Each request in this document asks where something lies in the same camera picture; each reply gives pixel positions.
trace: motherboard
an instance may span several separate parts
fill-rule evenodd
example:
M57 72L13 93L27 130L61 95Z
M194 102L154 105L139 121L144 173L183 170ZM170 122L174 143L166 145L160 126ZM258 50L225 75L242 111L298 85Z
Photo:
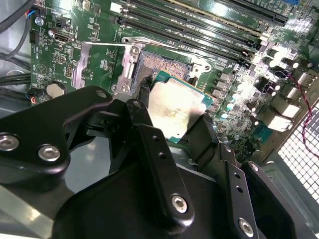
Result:
M96 85L136 98L151 82L155 127L187 147L204 114L239 161L290 130L319 72L315 0L36 0L36 104Z

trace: silver screw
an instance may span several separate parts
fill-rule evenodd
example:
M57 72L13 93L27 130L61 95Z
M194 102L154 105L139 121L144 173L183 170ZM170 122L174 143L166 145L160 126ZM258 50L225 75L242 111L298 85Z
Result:
M251 164L251 166L253 167L253 169L257 172L258 171L258 167L255 164Z
M116 91L116 85L112 85L111 90L112 90L113 92L115 92L115 91Z
M103 91L97 91L96 93L98 94L99 97L102 97L102 98L107 97L107 95Z
M180 213L186 213L187 211L187 203L184 198L179 195L174 195L171 198L171 203L174 208Z
M224 145L224 148L225 148L228 152L231 152L230 147L228 147L227 145Z
M131 49L132 53L134 54L139 54L140 53L140 49L136 46L133 46L132 49Z
M0 150L12 151L19 146L19 140L13 135L0 135Z
M44 25L44 21L41 17L37 16L35 19L34 19L34 22L35 24L37 24L38 26L43 26Z
M124 93L128 93L130 91L130 87L129 86L122 86L122 91Z
M60 150L52 145L42 146L38 151L38 156L47 162L54 162L60 155Z
M254 236L254 231L253 228L251 227L251 225L249 225L249 223L243 219L243 218L239 218L239 226L240 229L249 237L252 238Z

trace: green circuit board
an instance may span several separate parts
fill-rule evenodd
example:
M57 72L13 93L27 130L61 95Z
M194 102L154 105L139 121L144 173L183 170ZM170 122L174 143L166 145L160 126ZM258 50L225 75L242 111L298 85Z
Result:
M175 77L188 82L189 73L194 70L192 56L185 54L189 52L209 65L199 77L192 77L196 80L194 86L215 99L208 113L216 124L217 136L230 144L239 160L249 156L252 144L267 143L272 134L262 122L258 126L252 123L246 107L247 102L258 102L255 111L258 115L274 98L256 87L259 79L270 72L265 62L267 52L284 49L284 57L291 60L310 60L309 44L317 39L319 26L318 3L312 0L300 0L299 4L281 0L36 0L35 3L37 11L31 16L30 34L32 88L45 92L49 84L58 82L66 93L96 85L113 95L123 73L127 43L123 39L132 37L157 42L159 45L143 46L145 57L152 55L157 62L165 61L166 67L176 73ZM42 26L34 23L36 17L43 19ZM80 79L75 79L85 42L110 44L91 45ZM185 71L180 73L183 79L178 76L177 67ZM292 72L293 68L287 65L286 70ZM218 80L225 83L224 88L219 88L221 96L212 92ZM282 88L289 84L287 79L276 82ZM238 91L235 83L244 85L238 99L230 95ZM42 94L36 100L41 103L50 98ZM233 104L234 109L225 109L226 102ZM223 111L227 113L226 119L221 115Z

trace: black plastic bracket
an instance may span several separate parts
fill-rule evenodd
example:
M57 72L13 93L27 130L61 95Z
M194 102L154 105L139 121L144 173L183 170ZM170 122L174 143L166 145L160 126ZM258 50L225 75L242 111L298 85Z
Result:
M92 112L107 109L112 101L106 91L89 86L0 119L0 134L18 140L13 150L0 151L0 183L37 190L54 187L69 165L69 147L80 123ZM45 145L58 149L55 161L39 157Z

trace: pcie slot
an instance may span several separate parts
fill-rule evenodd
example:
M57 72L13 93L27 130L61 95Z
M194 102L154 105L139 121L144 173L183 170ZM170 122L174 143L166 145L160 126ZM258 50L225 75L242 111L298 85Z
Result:
M198 39L198 40L202 41L203 42L202 44L204 44L205 46L209 46L211 44L211 42L213 42L221 48L231 49L231 50L236 51L239 54L241 54L243 52L243 47L238 47L234 44L227 43L226 41L221 41L221 40L214 39L211 37L203 37L203 35L200 34L199 32L194 32L194 31L191 31L189 29L185 29L183 27L178 27L175 24L173 24L173 22L164 23L162 21L163 19L157 19L156 17L151 16L149 14L146 15L145 12L140 13L140 12L131 10L131 11L129 11L129 13L132 14L133 17L135 17L135 15L141 16L141 17L146 18L146 19L151 19L152 21L157 22L163 26L169 27L171 30L175 31L176 34L187 35L189 37L193 37L195 39Z
M170 40L177 41L178 43L183 44L187 48L194 49L194 50L196 50L198 52L203 52L203 53L205 53L206 56L209 56L211 58L215 58L216 59L216 56L217 56L217 57L221 57L223 59L232 60L232 61L240 61L240 60L242 60L242 58L240 58L240 57L236 57L234 55L230 55L230 54L227 54L225 52L221 52L219 50L211 49L210 51L207 51L206 49L198 47L196 44L194 44L194 42L188 41L186 39L181 40L179 37L177 37L174 34L171 34L171 33L168 33L168 32L153 28L153 27L149 27L146 24L143 24L141 22L132 21L132 20L130 20L128 18L126 18L122 22L122 24L124 24L125 26L129 26L129 27L135 28L135 29L141 29L143 31L147 31L150 34L156 34L156 35L158 35L159 39L160 39L161 36L167 37Z
M283 15L265 9L256 4L247 2L245 0L216 0L216 2L222 3L228 7L231 7L232 9L240 11L241 13L249 14L258 19L278 26L285 26L288 21L288 18Z
M233 28L234 31L241 31L245 34L249 33L253 36L261 36L262 35L258 31L254 30L250 27L240 25L238 23L229 21L229 20L222 18L222 17L219 17L217 15L214 15L211 12L207 12L207 11L201 10L199 8L188 6L184 3L181 3L181 2L178 2L175 0L155 0L152 2L149 2L148 0L130 0L130 2L139 2L139 3L143 3L147 6L152 6L152 4L155 5L155 2L157 2L157 5L156 5L157 9L160 9L161 11L165 11L165 13L168 13L168 14L171 14L171 15L174 15L177 17L181 17L181 15L184 15L184 16L186 16L186 20L188 20L189 18L198 19L198 20L206 18L209 21L217 22L225 27Z
M180 41L187 42L188 44L192 44L194 46L197 46L199 48L202 48L208 51L218 50L220 52L223 52L224 54L230 54L237 57L240 57L243 51L243 49L240 49L240 50L234 49L234 48L231 49L229 47L226 47L218 43L201 40L196 36L190 35L183 31L179 31L171 26L167 26L161 22L154 21L149 18L143 18L135 14L128 14L127 17L129 17L132 20L136 19L136 21L138 21L139 23L144 23L145 25L148 25L152 27L153 29L156 28L158 30L168 32L174 36L179 37L178 39Z
M139 10L140 13L145 13L146 10L151 11L153 16L156 16L158 18L162 17L160 18L162 21L169 21L171 24L178 26L180 30L191 32L192 34L196 36L202 36L203 38L207 40L213 41L212 37L214 37L214 35L217 35L217 37L214 37L214 38L216 38L218 41L228 42L229 44L237 45L240 47L247 46L249 42L253 42L241 36L231 35L229 32L223 29L218 29L216 27L209 27L207 24L200 25L200 24L194 23L193 21L187 21L187 19L181 16L173 17L170 14L157 11L156 7L154 6L147 7L147 6L144 6L143 4L135 3L134 7L131 7L131 6L129 7L129 12L135 13L136 10Z

